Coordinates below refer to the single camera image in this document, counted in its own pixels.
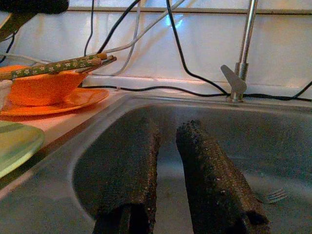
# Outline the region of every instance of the orange saucer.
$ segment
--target orange saucer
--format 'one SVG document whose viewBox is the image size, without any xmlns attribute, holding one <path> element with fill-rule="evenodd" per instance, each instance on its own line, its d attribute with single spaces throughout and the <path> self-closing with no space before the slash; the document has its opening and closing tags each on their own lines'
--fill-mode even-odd
<svg viewBox="0 0 312 234">
<path fill-rule="evenodd" d="M 3 107 L 2 116 L 38 116 L 61 113 L 97 103 L 109 94 L 105 89 L 76 88 L 63 102 L 50 106 L 18 106 L 10 101 Z"/>
</svg>

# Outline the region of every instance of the green patterned chopsticks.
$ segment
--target green patterned chopsticks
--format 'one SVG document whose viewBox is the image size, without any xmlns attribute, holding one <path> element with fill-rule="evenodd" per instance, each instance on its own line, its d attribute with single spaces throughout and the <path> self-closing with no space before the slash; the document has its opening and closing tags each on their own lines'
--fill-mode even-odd
<svg viewBox="0 0 312 234">
<path fill-rule="evenodd" d="M 11 72 L 0 73 L 0 80 L 29 77 L 40 74 L 52 74 L 78 68 L 100 66 L 102 64 L 102 60 L 105 59 L 107 59 L 106 54 L 96 54 L 59 62 L 52 62 L 46 65 L 27 67 Z"/>
</svg>

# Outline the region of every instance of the stainless steel sink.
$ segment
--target stainless steel sink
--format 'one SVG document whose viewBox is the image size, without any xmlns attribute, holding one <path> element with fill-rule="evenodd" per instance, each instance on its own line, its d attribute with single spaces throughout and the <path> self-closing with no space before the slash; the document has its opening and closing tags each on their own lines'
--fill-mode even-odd
<svg viewBox="0 0 312 234">
<path fill-rule="evenodd" d="M 284 188 L 289 197 L 264 209 L 273 234 L 312 233 L 312 108 L 221 100 L 129 95 L 41 150 L 40 162 L 0 190 L 0 233 L 91 234 L 105 155 L 124 147 L 127 129 L 146 117 L 161 133 L 155 234 L 193 233 L 179 124 L 200 119 L 260 193 Z"/>
</svg>

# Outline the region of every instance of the fork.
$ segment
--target fork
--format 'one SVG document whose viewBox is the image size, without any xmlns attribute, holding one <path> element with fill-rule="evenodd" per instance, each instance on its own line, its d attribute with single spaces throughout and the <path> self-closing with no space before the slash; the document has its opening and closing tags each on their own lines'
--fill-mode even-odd
<svg viewBox="0 0 312 234">
<path fill-rule="evenodd" d="M 287 193 L 283 189 L 275 190 L 266 195 L 254 193 L 254 196 L 258 201 L 264 204 L 272 204 L 288 197 Z"/>
</svg>

